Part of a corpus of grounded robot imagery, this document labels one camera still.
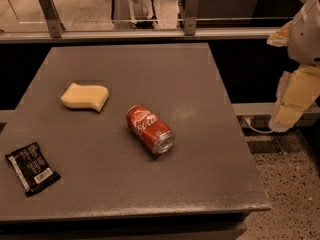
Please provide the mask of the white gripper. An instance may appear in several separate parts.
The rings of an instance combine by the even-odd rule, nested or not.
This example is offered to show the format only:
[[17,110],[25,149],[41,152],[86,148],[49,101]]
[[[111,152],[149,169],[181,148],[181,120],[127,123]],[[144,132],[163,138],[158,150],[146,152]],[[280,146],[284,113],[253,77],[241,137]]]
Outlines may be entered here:
[[292,128],[320,96],[320,0],[308,0],[299,12],[267,39],[274,47],[286,47],[300,64],[293,73],[284,71],[269,121],[273,132]]

